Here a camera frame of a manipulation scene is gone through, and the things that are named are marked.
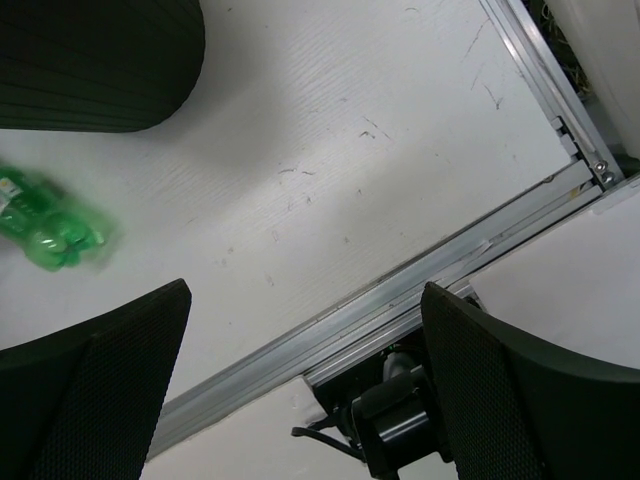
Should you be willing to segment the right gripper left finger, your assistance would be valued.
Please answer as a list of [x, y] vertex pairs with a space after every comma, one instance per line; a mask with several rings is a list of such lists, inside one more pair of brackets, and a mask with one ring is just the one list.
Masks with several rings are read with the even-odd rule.
[[2, 350], [2, 478], [139, 478], [191, 302], [177, 279]]

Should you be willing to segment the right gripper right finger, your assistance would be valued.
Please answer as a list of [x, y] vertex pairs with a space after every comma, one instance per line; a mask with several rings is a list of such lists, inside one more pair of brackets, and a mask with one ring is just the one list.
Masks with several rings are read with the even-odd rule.
[[552, 344], [434, 283], [421, 315], [459, 478], [638, 478], [638, 370]]

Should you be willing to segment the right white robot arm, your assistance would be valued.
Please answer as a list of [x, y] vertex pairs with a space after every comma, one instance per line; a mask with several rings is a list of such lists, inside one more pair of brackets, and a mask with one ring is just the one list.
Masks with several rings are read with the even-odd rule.
[[[191, 293], [175, 280], [1, 353], [5, 479], [137, 479]], [[376, 479], [432, 453], [462, 479], [635, 479], [639, 373], [551, 344], [443, 288], [421, 297], [425, 361], [354, 399], [342, 451]]]

